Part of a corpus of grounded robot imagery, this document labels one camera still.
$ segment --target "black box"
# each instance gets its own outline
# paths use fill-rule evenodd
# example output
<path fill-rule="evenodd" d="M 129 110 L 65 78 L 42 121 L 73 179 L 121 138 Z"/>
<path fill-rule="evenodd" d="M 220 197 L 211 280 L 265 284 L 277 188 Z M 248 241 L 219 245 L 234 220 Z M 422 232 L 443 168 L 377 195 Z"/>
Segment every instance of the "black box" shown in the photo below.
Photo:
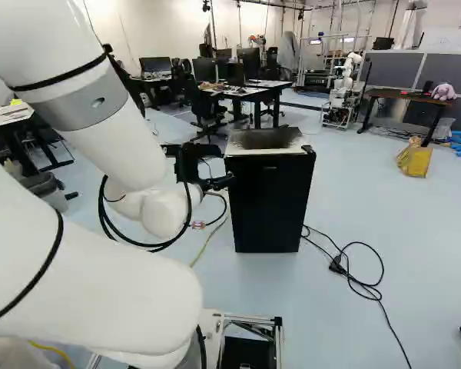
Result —
<path fill-rule="evenodd" d="M 233 131 L 224 160 L 236 252 L 297 252 L 316 161 L 299 129 Z"/>

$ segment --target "black desk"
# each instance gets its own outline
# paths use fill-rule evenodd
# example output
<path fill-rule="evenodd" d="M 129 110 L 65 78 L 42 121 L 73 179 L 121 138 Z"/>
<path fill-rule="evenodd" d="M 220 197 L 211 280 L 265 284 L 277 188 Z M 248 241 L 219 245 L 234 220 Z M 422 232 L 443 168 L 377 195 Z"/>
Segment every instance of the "black desk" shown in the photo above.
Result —
<path fill-rule="evenodd" d="M 137 81 L 141 84 L 141 89 L 147 94 L 148 99 L 151 101 L 151 107 L 159 110 L 157 98 L 152 94 L 152 88 L 170 87 L 172 84 L 172 77 L 159 77 L 159 78 L 140 78 L 130 77 L 132 81 Z"/>
<path fill-rule="evenodd" d="M 247 87 L 266 88 L 270 90 L 274 100 L 274 128 L 278 127 L 278 115 L 280 114 L 280 95 L 285 88 L 294 83 L 291 81 L 268 81 L 266 79 L 247 80 Z"/>
<path fill-rule="evenodd" d="M 266 88 L 253 88 L 245 87 L 245 93 L 239 93 L 235 90 L 217 90 L 215 88 L 205 88 L 202 91 L 209 94 L 218 94 L 221 98 L 228 98 L 232 100 L 233 110 L 234 110 L 234 120 L 239 121 L 244 119 L 242 111 L 240 109 L 241 101 L 248 101 L 254 103 L 254 127 L 261 128 L 261 102 L 268 101 L 273 98 L 274 93 Z"/>
<path fill-rule="evenodd" d="M 422 95 L 402 94 L 401 90 L 396 90 L 395 88 L 373 88 L 372 90 L 367 91 L 365 95 L 370 97 L 369 107 L 367 108 L 366 116 L 363 120 L 362 127 L 359 128 L 357 133 L 362 133 L 365 130 L 369 129 L 370 114 L 372 113 L 374 102 L 376 102 L 378 98 L 402 98 L 404 100 L 425 102 L 427 104 L 436 105 L 439 109 L 437 109 L 437 114 L 432 123 L 432 126 L 430 127 L 429 133 L 423 140 L 422 147 L 424 148 L 426 148 L 429 145 L 430 141 L 432 140 L 433 132 L 436 130 L 436 127 L 439 124 L 439 120 L 440 120 L 440 117 L 442 117 L 443 115 L 444 108 L 446 106 L 451 106 L 453 104 L 451 101 L 435 100 L 433 98 L 422 96 Z"/>

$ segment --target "black cable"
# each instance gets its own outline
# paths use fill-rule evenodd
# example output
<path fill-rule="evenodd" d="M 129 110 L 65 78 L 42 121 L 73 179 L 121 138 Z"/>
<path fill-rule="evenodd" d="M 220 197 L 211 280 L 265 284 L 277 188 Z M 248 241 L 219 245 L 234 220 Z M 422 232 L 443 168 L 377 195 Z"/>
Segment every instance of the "black cable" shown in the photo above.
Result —
<path fill-rule="evenodd" d="M 35 276 L 29 281 L 29 283 L 26 284 L 24 289 L 12 301 L 10 301 L 0 310 L 0 318 L 6 315 L 10 310 L 15 308 L 15 306 L 17 306 L 28 295 L 28 293 L 32 291 L 35 285 L 45 275 L 46 271 L 51 265 L 51 262 L 55 258 L 56 252 L 60 247 L 61 238 L 63 237 L 63 217 L 58 211 L 56 211 L 56 215 L 58 217 L 58 228 L 56 230 L 55 240 L 53 241 L 53 245 L 51 246 L 51 249 L 48 252 L 48 255 L 46 256 L 45 262 L 39 268 Z"/>
<path fill-rule="evenodd" d="M 186 216 L 186 221 L 184 222 L 183 228 L 179 231 L 178 234 L 176 234 L 171 240 L 160 242 L 157 244 L 147 244 L 144 242 L 138 242 L 135 240 L 132 240 L 131 238 L 125 236 L 123 233 L 121 233 L 116 226 L 113 224 L 111 219 L 108 217 L 108 213 L 106 213 L 106 209 L 104 207 L 104 187 L 106 185 L 106 181 L 108 180 L 108 176 L 105 175 L 102 178 L 101 181 L 101 187 L 99 188 L 99 196 L 98 196 L 98 215 L 99 215 L 99 221 L 101 222 L 102 230 L 104 233 L 111 239 L 115 240 L 116 239 L 113 237 L 111 232 L 109 231 L 109 228 L 122 240 L 126 241 L 129 244 L 134 244 L 135 246 L 138 246 L 140 248 L 155 248 L 155 250 L 149 250 L 150 252 L 159 252 L 164 250 L 165 248 L 168 248 L 171 246 L 175 241 L 177 241 L 183 233 L 187 230 L 188 226 L 191 223 L 191 214 L 192 214 L 192 207 L 191 207 L 191 195 L 190 195 L 190 189 L 187 185 L 187 182 L 184 177 L 184 166 L 183 166 L 183 158 L 181 151 L 178 152 L 178 161 L 179 161 L 179 169 L 181 173 L 181 178 L 183 180 L 183 185 L 184 185 L 184 190 L 186 191 L 186 199 L 187 199 L 187 216 Z"/>
<path fill-rule="evenodd" d="M 198 343 L 200 345 L 201 369 L 207 369 L 207 349 L 205 348 L 205 337 L 201 333 L 201 328 L 197 325 Z"/>
<path fill-rule="evenodd" d="M 104 201 L 106 201 L 106 202 L 111 202 L 111 203 L 112 203 L 112 202 L 119 202 L 119 201 L 123 200 L 124 198 L 126 198 L 126 194 L 123 194 L 123 195 L 122 195 L 119 199 L 117 199 L 117 200 L 108 200 L 108 199 L 106 198 L 106 196 L 104 196 L 104 194 L 102 195 L 102 198 L 103 198 Z"/>
<path fill-rule="evenodd" d="M 216 194 L 214 192 L 207 192 L 206 194 L 210 195 L 210 196 L 216 196 L 218 198 L 221 198 L 222 201 L 224 202 L 224 210 L 222 211 L 222 213 L 218 216 L 218 218 L 215 218 L 213 221 L 209 221 L 208 223 L 205 223 L 205 226 L 209 226 L 209 225 L 212 225 L 213 223 L 217 223 L 220 219 L 222 219 L 222 217 L 225 215 L 225 213 L 227 212 L 227 200 L 225 199 L 224 196 L 222 196 L 221 194 Z"/>
<path fill-rule="evenodd" d="M 403 356 L 405 357 L 405 361 L 406 361 L 406 364 L 408 365 L 408 368 L 412 369 L 412 365 L 410 363 L 410 359 L 408 358 L 408 355 L 406 355 L 405 348 L 403 347 L 400 339 L 398 338 L 398 335 L 394 331 L 393 325 L 391 325 L 390 318 L 389 318 L 389 316 L 388 316 L 388 314 L 386 312 L 386 308 L 384 307 L 383 303 L 381 302 L 381 300 L 383 299 L 383 295 L 376 288 L 377 286 L 379 286 L 379 284 L 381 283 L 381 281 L 384 278 L 384 263 L 383 263 L 383 259 L 379 255 L 379 253 L 374 248 L 372 248 L 370 245 L 368 245 L 368 244 L 366 244 L 364 242 L 361 242 L 361 241 L 350 242 L 349 244 L 346 244 L 343 248 L 339 248 L 338 245 L 333 241 L 333 239 L 330 236 L 328 236 L 327 234 L 325 234 L 323 232 L 320 232 L 317 229 L 314 229 L 312 227 L 309 227 L 308 225 L 304 224 L 303 226 L 308 230 L 308 233 L 307 233 L 306 236 L 301 235 L 301 237 L 303 239 L 305 239 L 306 241 L 310 242 L 316 248 L 320 249 L 325 255 L 327 255 L 331 259 L 331 264 L 330 264 L 329 269 L 331 271 L 337 273 L 337 274 L 343 275 L 347 279 L 348 286 L 350 287 L 350 289 L 353 292 L 355 292 L 356 294 L 358 294 L 362 298 L 365 298 L 365 299 L 371 300 L 371 301 L 376 301 L 379 304 L 381 310 L 384 313 L 384 317 L 386 318 L 387 325 L 388 325 L 391 333 L 393 334 L 393 336 L 396 338 L 396 341 L 397 341 L 398 345 L 400 346 L 401 352 L 403 353 Z M 337 256 L 334 257 L 329 252 L 327 252 L 325 249 L 323 249 L 321 246 L 319 246 L 318 244 L 312 242 L 309 238 L 307 238 L 310 235 L 311 231 L 315 231 L 316 233 L 321 234 L 322 236 L 327 238 L 331 242 L 331 244 L 340 253 Z M 358 280 L 357 278 L 355 278 L 350 273 L 350 260 L 348 258 L 348 255 L 345 253 L 345 250 L 348 249 L 349 247 L 351 247 L 352 245 L 355 245 L 355 244 L 363 245 L 364 247 L 369 248 L 377 256 L 377 258 L 378 258 L 378 260 L 380 262 L 380 265 L 381 265 L 381 275 L 380 275 L 379 279 L 376 282 L 374 282 L 374 283 L 362 282 L 362 281 Z M 341 258 L 343 256 L 345 257 L 345 260 L 347 261 L 347 269 L 345 269 L 341 265 Z M 356 288 L 353 287 L 353 283 L 359 285 L 366 293 L 369 294 L 369 296 L 367 296 L 366 294 L 360 293 Z"/>
<path fill-rule="evenodd" d="M 208 172 L 210 173 L 210 178 L 214 178 L 214 176 L 212 175 L 212 168 L 210 166 L 210 164 L 207 163 L 207 161 L 203 158 L 200 159 L 202 163 L 205 163 L 207 166 L 208 166 Z"/>

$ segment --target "computer monitor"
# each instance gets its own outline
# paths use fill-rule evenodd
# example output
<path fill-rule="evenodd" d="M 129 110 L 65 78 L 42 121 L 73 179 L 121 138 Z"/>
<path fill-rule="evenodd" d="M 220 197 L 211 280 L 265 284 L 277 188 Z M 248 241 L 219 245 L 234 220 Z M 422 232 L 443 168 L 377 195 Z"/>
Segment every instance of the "computer monitor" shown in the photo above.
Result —
<path fill-rule="evenodd" d="M 216 82 L 216 65 L 217 62 L 213 58 L 193 59 L 194 79 L 197 82 Z"/>
<path fill-rule="evenodd" d="M 230 59 L 231 57 L 224 56 L 217 58 L 218 79 L 227 79 L 229 76 L 227 64 Z"/>
<path fill-rule="evenodd" d="M 246 79 L 258 79 L 261 66 L 260 49 L 242 48 L 237 51 L 237 57 L 243 61 Z"/>
<path fill-rule="evenodd" d="M 244 67 L 240 63 L 227 63 L 227 83 L 231 86 L 244 86 Z"/>
<path fill-rule="evenodd" d="M 215 52 L 218 58 L 232 58 L 231 48 L 221 48 Z"/>
<path fill-rule="evenodd" d="M 139 58 L 141 70 L 147 73 L 156 71 L 170 71 L 172 68 L 171 58 L 163 56 L 159 58 Z"/>

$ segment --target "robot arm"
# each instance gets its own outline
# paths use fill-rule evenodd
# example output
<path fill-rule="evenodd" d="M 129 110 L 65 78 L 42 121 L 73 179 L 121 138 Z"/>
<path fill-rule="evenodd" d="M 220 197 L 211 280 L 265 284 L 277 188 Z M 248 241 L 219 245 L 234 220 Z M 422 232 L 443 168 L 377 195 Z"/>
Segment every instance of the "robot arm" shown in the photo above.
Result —
<path fill-rule="evenodd" d="M 113 208 L 161 237 L 181 228 L 186 195 L 154 189 L 164 152 L 71 0 L 0 1 L 0 78 L 109 176 L 105 196 L 124 197 Z M 191 184 L 190 193 L 196 206 L 201 190 Z M 192 270 L 62 220 L 0 168 L 0 311 L 45 264 L 55 239 L 48 270 L 0 317 L 0 336 L 176 366 L 202 308 Z"/>

